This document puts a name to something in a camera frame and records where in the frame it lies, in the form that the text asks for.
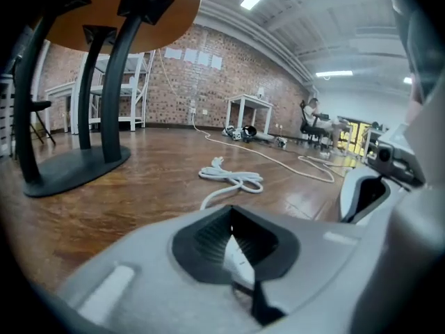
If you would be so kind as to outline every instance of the wooden floor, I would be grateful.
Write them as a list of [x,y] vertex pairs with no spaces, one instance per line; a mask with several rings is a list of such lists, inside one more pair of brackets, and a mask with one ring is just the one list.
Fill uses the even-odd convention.
[[[217,132],[216,139],[231,142]],[[260,173],[264,192],[239,192],[212,204],[253,205],[272,214],[335,221],[334,202],[343,179],[328,184],[295,175],[273,162],[237,148],[212,143],[192,130],[141,129],[122,132],[121,144],[130,159],[113,172],[85,186],[48,198],[22,193],[17,162],[0,163],[0,205],[3,224],[25,274],[54,291],[80,264],[126,233],[150,223],[181,216],[200,208],[202,200],[225,184],[202,180],[199,169],[223,156],[223,168]],[[77,137],[56,135],[57,146],[35,144],[38,160],[78,147]],[[92,134],[92,143],[100,134]],[[314,175],[322,173],[297,160],[297,155],[257,143],[237,143]],[[289,151],[316,156],[317,151],[289,144]],[[354,160],[338,158],[338,164]]]

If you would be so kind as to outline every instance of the black chair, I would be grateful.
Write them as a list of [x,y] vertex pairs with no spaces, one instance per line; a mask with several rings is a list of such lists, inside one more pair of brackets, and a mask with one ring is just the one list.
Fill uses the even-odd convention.
[[[308,144],[310,144],[310,145],[314,144],[315,147],[319,146],[320,149],[323,149],[325,146],[321,143],[321,139],[323,137],[328,137],[329,133],[326,130],[322,129],[321,127],[315,126],[316,122],[318,120],[317,116],[315,117],[314,123],[312,125],[309,125],[309,123],[307,122],[307,119],[306,119],[305,107],[306,107],[306,103],[303,100],[300,103],[301,114],[302,114],[302,122],[301,122],[301,126],[300,126],[300,131],[302,134],[308,135],[308,137],[309,137],[307,139]],[[316,143],[313,141],[313,137],[316,137],[318,139]]]
[[[21,61],[22,61],[22,57],[21,57],[21,56],[17,56],[17,58],[15,59],[15,62],[14,62],[13,71],[12,71],[12,73],[13,73],[14,86],[15,86],[15,84],[16,84],[15,81],[16,81],[17,71],[18,71],[18,67],[19,67]],[[44,111],[45,109],[49,108],[49,107],[51,106],[51,102],[50,102],[49,100],[42,100],[42,101],[34,102],[34,101],[31,99],[31,96],[29,96],[29,102],[31,103],[31,112],[34,112],[34,113],[36,114],[37,119],[39,120],[40,124],[42,125],[42,127],[43,127],[43,129],[44,129],[45,134],[48,135],[48,137],[51,139],[51,141],[53,142],[53,144],[56,145],[56,142],[55,142],[55,140],[53,139],[53,136],[51,136],[51,134],[50,134],[49,131],[47,130],[45,124],[43,123],[42,118],[41,118],[40,115],[39,115],[39,111]],[[39,133],[38,133],[37,130],[34,128],[34,125],[33,125],[31,122],[30,122],[30,126],[31,126],[31,129],[33,129],[33,131],[34,131],[34,134],[36,134],[37,137],[39,138],[40,142],[41,142],[42,144],[44,144],[44,142],[43,142],[43,140],[42,140],[42,137],[39,135]],[[14,136],[14,124],[13,124],[13,126],[11,127],[11,139],[12,139],[13,136]],[[13,155],[13,150],[12,150],[13,147],[12,147],[12,144],[13,144],[13,143],[11,143],[11,150],[10,150],[10,155],[11,155],[11,156]]]

